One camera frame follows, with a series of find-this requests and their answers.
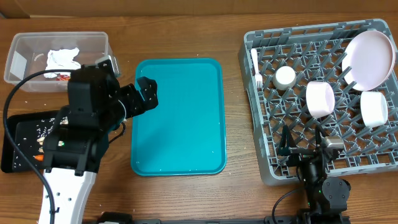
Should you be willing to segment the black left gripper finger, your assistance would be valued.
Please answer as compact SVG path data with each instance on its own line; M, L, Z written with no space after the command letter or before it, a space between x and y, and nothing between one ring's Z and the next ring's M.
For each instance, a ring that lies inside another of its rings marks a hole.
M146 111L156 108L159 104L156 81L147 77L140 77L137 79L137 83L140 87Z
M95 61L99 68L103 68L109 73L113 73L116 78L120 77L118 60L115 56L105 55Z

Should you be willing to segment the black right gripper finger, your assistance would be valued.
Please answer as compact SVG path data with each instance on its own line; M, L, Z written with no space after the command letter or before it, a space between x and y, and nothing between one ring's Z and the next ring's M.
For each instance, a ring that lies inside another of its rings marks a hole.
M315 127L315 140L317 147L326 147L326 141L328 140L328 135L326 131L318 124Z
M282 137L279 143L278 150L296 149L297 145L291 135L289 127L285 124L282 128Z

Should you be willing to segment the pink bowl with cereal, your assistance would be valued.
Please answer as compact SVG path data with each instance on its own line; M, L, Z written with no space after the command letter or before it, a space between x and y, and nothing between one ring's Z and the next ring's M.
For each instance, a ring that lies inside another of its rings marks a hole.
M309 82L305 97L308 111L314 118L328 116L335 108L334 92L327 82Z

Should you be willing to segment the white tissue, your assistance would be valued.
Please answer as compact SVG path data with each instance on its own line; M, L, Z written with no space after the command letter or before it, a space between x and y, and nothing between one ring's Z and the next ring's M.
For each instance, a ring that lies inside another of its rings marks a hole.
M80 50L77 47L74 49L50 50L47 54L47 66L45 69L79 69L81 64L74 61L79 52Z

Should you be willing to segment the red snack wrapper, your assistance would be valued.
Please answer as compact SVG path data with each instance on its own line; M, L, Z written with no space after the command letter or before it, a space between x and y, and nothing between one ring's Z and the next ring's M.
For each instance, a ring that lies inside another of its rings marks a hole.
M69 81L70 73L68 72L45 73L44 77L50 81Z

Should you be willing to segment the white bowl with crumbs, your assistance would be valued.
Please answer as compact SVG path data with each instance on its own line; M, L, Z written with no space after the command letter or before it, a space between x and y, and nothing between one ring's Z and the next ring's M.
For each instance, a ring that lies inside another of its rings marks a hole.
M360 108L363 123L366 127L375 128L386 123L388 117L387 101L378 91L363 91L360 97Z

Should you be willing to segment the white plastic cup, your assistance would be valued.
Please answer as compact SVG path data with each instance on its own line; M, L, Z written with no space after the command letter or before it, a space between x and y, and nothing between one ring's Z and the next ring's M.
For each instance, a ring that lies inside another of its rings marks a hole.
M272 82L278 90L286 90L292 88L296 80L297 77L294 69L289 66L283 66L275 72Z

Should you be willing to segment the white plastic fork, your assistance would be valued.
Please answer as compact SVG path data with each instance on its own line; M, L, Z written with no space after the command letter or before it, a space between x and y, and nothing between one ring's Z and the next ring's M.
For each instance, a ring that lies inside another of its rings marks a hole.
M256 81L256 86L257 89L262 89L263 81L262 81L262 75L259 72L259 64L258 64L258 54L256 49L251 49L251 57L252 57L252 62L253 62L253 67L254 67L254 78Z

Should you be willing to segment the orange carrot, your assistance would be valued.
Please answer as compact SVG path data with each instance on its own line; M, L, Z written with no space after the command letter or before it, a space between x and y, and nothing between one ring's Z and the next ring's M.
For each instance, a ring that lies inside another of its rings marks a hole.
M43 155L36 155L36 156L34 156L34 159L36 159L38 161L43 161L44 156Z

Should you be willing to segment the white round plate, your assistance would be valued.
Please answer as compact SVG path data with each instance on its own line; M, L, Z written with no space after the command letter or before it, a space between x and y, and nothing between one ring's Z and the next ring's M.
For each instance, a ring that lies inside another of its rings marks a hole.
M382 32L368 30L354 37L345 49L341 68L349 72L346 83L355 82L358 91L369 91L383 84L393 71L396 52L391 40Z

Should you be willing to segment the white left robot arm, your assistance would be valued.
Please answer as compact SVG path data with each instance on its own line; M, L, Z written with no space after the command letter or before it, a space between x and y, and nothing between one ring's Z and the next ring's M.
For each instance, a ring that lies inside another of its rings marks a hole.
M110 57L70 73L68 104L57 113L44 139L44 190L39 223L81 223L109 134L125 119L158 104L155 80L140 77L139 88L120 86Z

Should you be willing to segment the grey dishwasher rack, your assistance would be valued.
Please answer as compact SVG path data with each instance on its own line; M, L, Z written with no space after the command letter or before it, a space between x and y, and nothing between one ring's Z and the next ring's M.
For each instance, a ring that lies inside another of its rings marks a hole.
M254 30L244 35L238 53L243 85L251 106L254 144L262 181L267 185L292 184L297 181L294 168L277 155L286 124L298 148L315 148L315 127L320 125L330 136L339 136L344 149L326 166L330 176L389 172L397 170L397 77L392 74L377 90L387 100L387 122L367 128L360 114L360 92L346 83L341 63L349 42L367 30L387 36L391 31L384 20L317 24L312 26ZM258 54L262 89L257 89L251 49ZM278 90L275 72L292 67L296 83ZM323 118L313 118L305 102L310 81L327 82L335 94L335 109Z

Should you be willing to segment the spilled rice and peanuts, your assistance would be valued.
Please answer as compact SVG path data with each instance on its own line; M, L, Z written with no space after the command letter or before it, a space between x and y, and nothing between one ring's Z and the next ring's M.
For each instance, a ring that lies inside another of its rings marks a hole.
M16 126L15 142L19 149L36 167L42 161L34 159L36 155L44 155L44 139L53 131L55 118L22 121Z

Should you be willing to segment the black tray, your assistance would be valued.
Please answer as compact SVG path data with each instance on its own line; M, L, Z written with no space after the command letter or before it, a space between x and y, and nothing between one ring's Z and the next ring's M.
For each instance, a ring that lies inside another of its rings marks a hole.
M13 140L39 170L44 169L41 140L52 131L57 113L57 110L43 111L14 115L7 119ZM26 161L15 151L8 138L4 138L2 147L1 170L4 173L31 170Z

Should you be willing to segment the clear plastic bin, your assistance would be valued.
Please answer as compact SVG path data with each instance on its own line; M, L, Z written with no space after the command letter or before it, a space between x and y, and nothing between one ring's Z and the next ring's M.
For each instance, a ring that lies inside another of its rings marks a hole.
M74 58L82 65L94 65L105 55L113 55L105 32L26 32L12 40L4 71L4 81L18 84L29 75L46 70L50 50L74 49Z

